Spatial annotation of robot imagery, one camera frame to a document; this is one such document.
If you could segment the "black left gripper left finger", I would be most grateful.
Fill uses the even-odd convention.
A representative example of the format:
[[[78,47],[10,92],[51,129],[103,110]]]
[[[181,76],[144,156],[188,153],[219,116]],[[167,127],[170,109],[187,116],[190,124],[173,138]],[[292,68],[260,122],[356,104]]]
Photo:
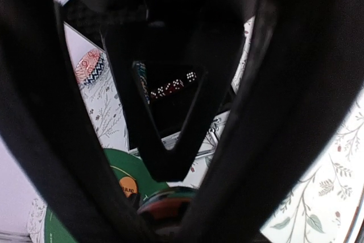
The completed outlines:
[[[1,0],[1,136],[78,242],[151,242],[98,141],[53,0]]]

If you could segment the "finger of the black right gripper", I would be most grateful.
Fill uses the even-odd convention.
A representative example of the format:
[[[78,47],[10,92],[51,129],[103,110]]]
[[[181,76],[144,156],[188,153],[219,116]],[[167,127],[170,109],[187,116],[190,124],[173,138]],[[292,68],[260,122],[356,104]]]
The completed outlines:
[[[184,180],[192,165],[209,126],[224,100],[241,59],[244,41],[224,45],[198,46],[189,50],[189,60],[204,69],[198,92],[193,100],[172,152],[170,181]]]
[[[175,182],[175,168],[152,119],[135,67],[136,61],[145,60],[146,29],[145,23],[109,26],[102,31],[102,42],[133,144],[154,180]]]

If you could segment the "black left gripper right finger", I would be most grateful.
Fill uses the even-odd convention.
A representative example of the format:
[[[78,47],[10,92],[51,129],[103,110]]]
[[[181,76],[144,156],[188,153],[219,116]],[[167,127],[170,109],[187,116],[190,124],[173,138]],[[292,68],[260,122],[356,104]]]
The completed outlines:
[[[257,0],[217,150],[177,242],[250,242],[363,85],[363,0]]]

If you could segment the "orange big blind button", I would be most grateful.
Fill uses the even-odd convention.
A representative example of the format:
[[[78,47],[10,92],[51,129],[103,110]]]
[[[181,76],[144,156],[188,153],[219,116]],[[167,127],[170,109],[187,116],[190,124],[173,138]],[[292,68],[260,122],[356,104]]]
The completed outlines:
[[[139,192],[137,181],[130,176],[122,177],[119,180],[119,185],[121,186],[126,197],[129,197],[132,194],[137,194]]]

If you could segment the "small green chip stack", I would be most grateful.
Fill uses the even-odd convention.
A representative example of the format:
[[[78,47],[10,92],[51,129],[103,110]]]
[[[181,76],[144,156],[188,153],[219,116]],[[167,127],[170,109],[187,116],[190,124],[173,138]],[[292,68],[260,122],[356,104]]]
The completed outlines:
[[[197,190],[191,187],[176,186],[153,193],[137,210],[150,225],[162,225],[180,221],[187,211]]]

